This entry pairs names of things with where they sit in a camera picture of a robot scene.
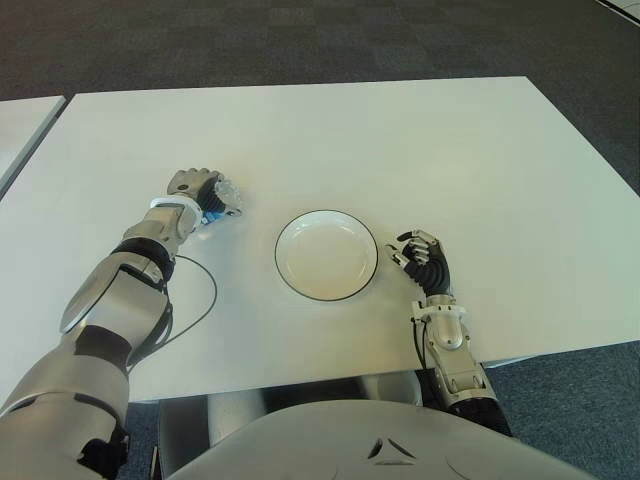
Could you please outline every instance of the black joint cover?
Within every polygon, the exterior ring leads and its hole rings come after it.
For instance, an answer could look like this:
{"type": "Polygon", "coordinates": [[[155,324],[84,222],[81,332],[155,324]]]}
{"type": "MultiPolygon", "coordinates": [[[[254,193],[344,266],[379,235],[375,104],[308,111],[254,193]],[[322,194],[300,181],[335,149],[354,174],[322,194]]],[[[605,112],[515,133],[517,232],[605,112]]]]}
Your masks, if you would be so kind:
{"type": "Polygon", "coordinates": [[[128,454],[129,434],[116,426],[109,443],[98,438],[89,440],[82,449],[82,457],[78,459],[78,463],[103,478],[114,480],[118,476],[120,466],[127,463],[128,454]]]}
{"type": "Polygon", "coordinates": [[[76,340],[74,355],[101,358],[126,375],[129,352],[131,345],[120,335],[97,325],[87,325],[76,340]]]}
{"type": "Polygon", "coordinates": [[[118,252],[136,253],[148,258],[158,266],[165,283],[173,275],[175,264],[169,258],[167,250],[155,240],[150,238],[129,238],[123,240],[111,253],[118,252]]]}
{"type": "Polygon", "coordinates": [[[405,232],[402,235],[398,236],[397,240],[399,242],[404,242],[405,240],[409,240],[411,238],[411,232],[405,232]]]}
{"type": "Polygon", "coordinates": [[[508,437],[513,436],[500,405],[493,398],[468,398],[454,403],[447,411],[508,437]]]}

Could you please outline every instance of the robot forearm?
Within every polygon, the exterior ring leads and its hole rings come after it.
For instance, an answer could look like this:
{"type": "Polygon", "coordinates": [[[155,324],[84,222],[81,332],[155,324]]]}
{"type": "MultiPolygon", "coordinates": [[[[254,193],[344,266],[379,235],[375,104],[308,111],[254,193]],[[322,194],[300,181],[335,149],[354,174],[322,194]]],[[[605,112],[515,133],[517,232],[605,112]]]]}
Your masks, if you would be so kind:
{"type": "Polygon", "coordinates": [[[152,202],[71,299],[60,344],[0,409],[9,478],[115,478],[126,461],[127,366],[167,329],[178,246],[205,212],[230,210],[215,194],[221,180],[205,169],[178,172],[169,195],[152,202]]]}
{"type": "Polygon", "coordinates": [[[398,237],[407,241],[399,252],[387,245],[391,259],[412,278],[427,296],[426,302],[413,302],[414,339],[423,368],[428,351],[435,367],[428,370],[443,410],[511,435],[482,365],[469,348],[471,337],[462,319],[464,307],[456,304],[450,292],[447,260],[440,242],[421,230],[398,237]],[[422,326],[422,348],[417,326],[422,326]]]}

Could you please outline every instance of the metal arm segment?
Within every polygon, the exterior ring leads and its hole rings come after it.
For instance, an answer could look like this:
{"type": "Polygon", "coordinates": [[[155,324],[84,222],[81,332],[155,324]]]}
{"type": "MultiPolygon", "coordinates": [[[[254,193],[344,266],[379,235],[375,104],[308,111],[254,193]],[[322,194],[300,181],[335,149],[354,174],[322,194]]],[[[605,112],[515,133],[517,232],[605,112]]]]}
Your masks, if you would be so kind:
{"type": "Polygon", "coordinates": [[[407,243],[402,252],[387,245],[391,260],[420,285],[427,296],[425,304],[412,303],[414,340],[418,356],[427,350],[436,364],[428,374],[442,409],[511,435],[489,378],[471,354],[471,337],[462,322],[466,310],[456,304],[450,292],[449,267],[440,242],[422,230],[403,233],[397,240],[407,243]],[[417,323],[424,329],[422,351],[417,344],[417,323]]]}
{"type": "Polygon", "coordinates": [[[7,478],[115,478],[128,444],[127,365],[167,329],[174,257],[203,211],[227,209],[215,194],[220,180],[206,169],[178,172],[71,299],[60,344],[0,409],[7,478]]]}

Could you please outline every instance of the adjacent table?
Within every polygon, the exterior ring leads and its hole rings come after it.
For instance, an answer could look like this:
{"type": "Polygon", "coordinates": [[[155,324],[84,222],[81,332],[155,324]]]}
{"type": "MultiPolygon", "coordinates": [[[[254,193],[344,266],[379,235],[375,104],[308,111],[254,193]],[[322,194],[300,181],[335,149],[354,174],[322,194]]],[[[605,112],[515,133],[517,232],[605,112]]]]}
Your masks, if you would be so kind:
{"type": "Polygon", "coordinates": [[[61,96],[0,102],[0,197],[63,104],[61,96]]]}

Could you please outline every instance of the gray carpet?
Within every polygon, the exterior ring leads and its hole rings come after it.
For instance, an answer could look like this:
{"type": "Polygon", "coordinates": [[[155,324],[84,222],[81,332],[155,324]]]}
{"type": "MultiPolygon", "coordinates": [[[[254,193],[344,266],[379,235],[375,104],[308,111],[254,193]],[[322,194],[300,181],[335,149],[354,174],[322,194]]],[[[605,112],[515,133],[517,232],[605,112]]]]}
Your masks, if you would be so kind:
{"type": "MultiPolygon", "coordinates": [[[[0,0],[0,100],[526,75],[640,192],[640,29],[595,0],[0,0]]],[[[640,478],[638,345],[491,372],[516,435],[640,478]]],[[[129,415],[144,478],[157,410],[129,415]]]]}
{"type": "Polygon", "coordinates": [[[640,478],[640,343],[487,370],[513,434],[601,479],[640,478]]]}
{"type": "Polygon", "coordinates": [[[640,192],[640,29],[595,0],[0,0],[0,99],[526,75],[640,192]]]}

